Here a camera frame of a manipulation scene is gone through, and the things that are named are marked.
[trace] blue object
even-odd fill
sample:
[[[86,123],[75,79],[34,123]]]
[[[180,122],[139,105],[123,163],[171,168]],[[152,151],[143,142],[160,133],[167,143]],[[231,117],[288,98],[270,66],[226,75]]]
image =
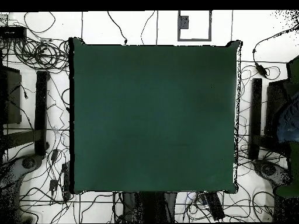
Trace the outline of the blue object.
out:
[[[277,137],[279,142],[299,142],[299,92],[291,98],[291,104],[279,117]]]

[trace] green object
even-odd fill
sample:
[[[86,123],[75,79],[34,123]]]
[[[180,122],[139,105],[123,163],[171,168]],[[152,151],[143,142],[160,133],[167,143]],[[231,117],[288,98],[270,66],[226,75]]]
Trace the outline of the green object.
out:
[[[290,142],[290,163],[293,181],[276,189],[275,193],[284,198],[299,197],[299,143]]]
[[[287,63],[287,72],[291,83],[299,83],[299,56]]]
[[[235,190],[239,42],[73,43],[75,192]]]

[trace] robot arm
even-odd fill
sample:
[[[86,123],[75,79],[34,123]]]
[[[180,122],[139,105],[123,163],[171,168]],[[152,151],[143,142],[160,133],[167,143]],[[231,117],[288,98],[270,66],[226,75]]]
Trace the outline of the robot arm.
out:
[[[26,155],[1,168],[0,223],[22,223],[20,217],[20,186],[25,175],[41,166],[43,157]]]

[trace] black cable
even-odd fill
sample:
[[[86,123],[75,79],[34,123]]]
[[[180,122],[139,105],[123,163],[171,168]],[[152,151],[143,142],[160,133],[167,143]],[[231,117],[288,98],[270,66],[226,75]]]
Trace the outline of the black cable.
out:
[[[63,91],[63,93],[61,94],[61,100],[62,100],[62,102],[63,102],[64,104],[66,104],[66,105],[69,106],[69,104],[66,103],[66,102],[64,101],[64,99],[63,99],[63,94],[64,94],[66,91],[68,91],[68,90],[69,90],[69,88],[68,88],[68,89],[65,89],[65,90]]]
[[[24,211],[21,207],[20,207],[20,210],[21,210],[22,212],[24,212],[24,213],[28,213],[28,214],[31,214],[31,215],[36,216],[36,217],[37,217],[37,220],[36,220],[35,224],[37,224],[37,222],[39,221],[39,216],[38,216],[37,214],[35,214],[35,213],[33,213],[33,212],[29,212],[29,211]]]
[[[150,18],[154,15],[155,12],[156,12],[156,11],[154,10],[153,13],[151,14],[151,16],[147,19],[147,21],[145,22],[145,25],[144,25],[144,27],[143,27],[143,30],[142,30],[142,32],[141,32],[140,38],[141,38],[141,42],[142,42],[143,45],[144,45],[144,43],[143,43],[143,39],[142,39],[143,31],[144,31],[144,29],[145,29],[145,26],[147,25],[148,20],[150,20]]]
[[[81,217],[81,194],[79,194],[79,223],[81,223],[80,217]]]
[[[255,208],[255,207],[256,207],[256,205],[255,205],[255,197],[256,197],[258,194],[261,194],[261,193],[265,193],[265,194],[267,194],[267,195],[270,195],[272,198],[274,198],[274,196],[273,196],[271,193],[267,192],[267,191],[259,191],[259,192],[255,193],[255,194],[253,195],[253,197],[252,197],[253,212],[254,212],[256,218],[257,218],[260,222],[262,222],[262,220],[258,217],[258,215],[257,215],[257,213],[256,213],[256,208]]]
[[[82,211],[82,213],[81,213],[81,221],[80,221],[80,224],[83,222],[83,213],[84,213],[85,211],[89,210],[89,209],[92,207],[92,205],[95,203],[95,201],[96,201],[96,199],[97,199],[98,197],[111,197],[111,196],[112,196],[112,195],[98,195],[98,196],[96,196],[95,199],[93,200],[93,202],[91,203],[91,205],[90,205],[87,209],[85,209],[84,211]]]
[[[273,36],[271,36],[271,37],[269,37],[269,38],[265,38],[265,39],[261,40],[260,42],[258,42],[258,43],[255,45],[255,48],[254,48],[253,51],[252,51],[252,53],[253,53],[253,61],[254,61],[254,63],[255,63],[255,64],[258,64],[258,63],[255,61],[255,52],[256,52],[256,47],[257,47],[261,42],[264,42],[264,41],[266,41],[266,40],[269,40],[269,39],[278,37],[278,36],[280,36],[280,35],[282,35],[282,34],[284,34],[284,33],[289,33],[289,32],[291,32],[291,31],[297,30],[297,29],[298,29],[298,26],[299,26],[299,24],[296,24],[294,27],[291,27],[290,29],[287,29],[287,30],[285,30],[285,31],[281,31],[281,32],[279,32],[279,33],[277,33],[277,34],[274,34]]]
[[[127,42],[128,42],[128,40],[127,40],[127,38],[126,37],[124,37],[124,35],[123,35],[123,32],[122,32],[122,30],[121,30],[121,28],[120,28],[120,26],[119,25],[117,25],[116,24],[116,22],[112,19],[112,17],[110,16],[110,13],[109,13],[109,11],[107,11],[107,14],[109,15],[109,17],[110,17],[110,19],[111,19],[111,21],[119,28],[119,30],[120,30],[120,33],[121,33],[121,36],[123,36],[123,38],[124,38],[124,44],[127,44]]]
[[[43,30],[43,31],[33,31],[32,29],[30,29],[30,28],[28,27],[27,22],[26,22],[26,16],[27,16],[29,13],[32,13],[32,12],[27,12],[27,13],[25,13],[25,15],[24,15],[24,22],[25,22],[25,25],[27,26],[27,28],[28,28],[32,33],[44,33],[44,32],[46,32],[46,31],[48,31],[51,27],[53,27],[54,23],[56,22],[56,18],[55,18],[55,16],[49,11],[49,13],[51,14],[51,16],[54,18],[54,20],[53,20],[51,26],[48,27],[47,29]]]

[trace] black border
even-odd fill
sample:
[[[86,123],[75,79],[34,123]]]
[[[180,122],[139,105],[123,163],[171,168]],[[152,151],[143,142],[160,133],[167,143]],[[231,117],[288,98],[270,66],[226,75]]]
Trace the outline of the black border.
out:
[[[75,164],[75,152],[74,152],[74,38],[68,39],[69,54],[69,191],[71,194],[75,194],[75,177],[74,177],[74,164]]]
[[[71,37],[68,39],[69,44],[69,54],[68,54],[68,62],[69,62],[69,154],[70,154],[70,161],[69,161],[69,191],[71,194],[79,194],[80,192],[75,193],[75,174],[74,174],[74,164],[75,164],[75,150],[74,150],[74,142],[75,142],[75,135],[74,135],[74,105],[75,105],[75,84],[74,84],[74,39],[78,39],[81,41],[83,45],[88,46],[121,46],[121,44],[86,44],[83,39],[77,37]],[[240,102],[240,94],[241,94],[241,48],[243,42],[241,40],[234,40],[229,41],[226,45],[217,46],[217,45],[200,45],[200,46],[210,46],[210,47],[230,47],[233,43],[239,43],[237,47],[237,54],[236,54],[236,63],[238,62],[238,72],[236,74],[237,80],[237,102],[235,109],[237,110],[236,119],[235,119],[235,131],[234,131],[234,157],[235,157],[235,165],[238,165],[238,138],[239,138],[239,102]],[[224,190],[226,193],[237,193],[238,192],[238,183],[237,183],[237,168],[234,169],[234,182],[235,190],[234,191],[227,191]]]

